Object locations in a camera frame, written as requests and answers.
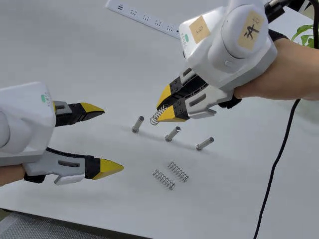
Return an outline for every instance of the green plant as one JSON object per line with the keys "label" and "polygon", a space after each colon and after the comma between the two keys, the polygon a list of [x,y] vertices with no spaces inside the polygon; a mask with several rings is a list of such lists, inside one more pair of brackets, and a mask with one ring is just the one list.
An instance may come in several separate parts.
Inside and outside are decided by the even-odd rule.
{"label": "green plant", "polygon": [[[291,38],[291,41],[294,41],[295,38],[297,36],[299,36],[300,34],[302,34],[303,32],[308,31],[308,30],[313,29],[313,28],[314,28],[314,25],[303,25],[303,26],[299,27],[297,29],[297,33],[293,36],[293,38]],[[315,47],[313,35],[302,35],[301,42],[302,42],[303,46],[308,46],[311,48]]]}

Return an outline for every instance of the table surface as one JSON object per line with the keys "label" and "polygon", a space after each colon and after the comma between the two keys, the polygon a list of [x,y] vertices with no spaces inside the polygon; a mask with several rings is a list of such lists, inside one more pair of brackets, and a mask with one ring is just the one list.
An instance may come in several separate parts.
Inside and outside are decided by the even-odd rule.
{"label": "table surface", "polygon": [[[166,21],[180,23],[222,0],[132,0]],[[214,118],[189,120],[172,143],[174,123],[148,119],[163,87],[179,74],[178,40],[104,8],[105,0],[2,0],[0,87],[44,81],[55,100],[107,109],[96,119],[57,128],[50,147],[93,154],[124,165],[99,181],[55,186],[17,182],[0,188],[0,208],[152,238],[252,238],[269,172],[281,145],[292,102],[245,99]],[[292,10],[271,28],[291,37],[312,21]],[[261,226],[261,239],[312,238],[319,214],[319,118],[302,102],[278,165]],[[213,136],[202,152],[194,147]],[[190,176],[178,182],[175,161]],[[173,191],[152,177],[176,180]]]}

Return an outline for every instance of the metal mesh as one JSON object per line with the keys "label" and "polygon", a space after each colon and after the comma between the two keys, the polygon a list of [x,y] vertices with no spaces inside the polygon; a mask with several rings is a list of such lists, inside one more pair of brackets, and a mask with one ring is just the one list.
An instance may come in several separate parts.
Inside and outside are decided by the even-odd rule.
{"label": "metal mesh", "polygon": [[53,219],[11,213],[0,222],[0,239],[105,239],[58,225]]}

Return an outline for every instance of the green logo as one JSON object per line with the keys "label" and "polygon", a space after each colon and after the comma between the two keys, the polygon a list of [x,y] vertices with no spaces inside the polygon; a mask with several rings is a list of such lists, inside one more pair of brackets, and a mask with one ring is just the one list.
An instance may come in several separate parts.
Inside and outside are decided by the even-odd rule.
{"label": "green logo", "polygon": [[46,100],[45,100],[45,95],[41,95],[41,99],[42,99],[42,102],[45,103]]}

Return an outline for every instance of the power strip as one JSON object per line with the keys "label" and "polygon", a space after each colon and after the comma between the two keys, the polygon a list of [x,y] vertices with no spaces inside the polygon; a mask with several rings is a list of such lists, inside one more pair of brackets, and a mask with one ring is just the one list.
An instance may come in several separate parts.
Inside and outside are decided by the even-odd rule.
{"label": "power strip", "polygon": [[138,21],[176,39],[180,39],[179,30],[176,25],[167,23],[159,17],[151,16],[146,12],[137,10],[134,7],[130,7],[120,0],[109,0],[105,7],[113,12]]}

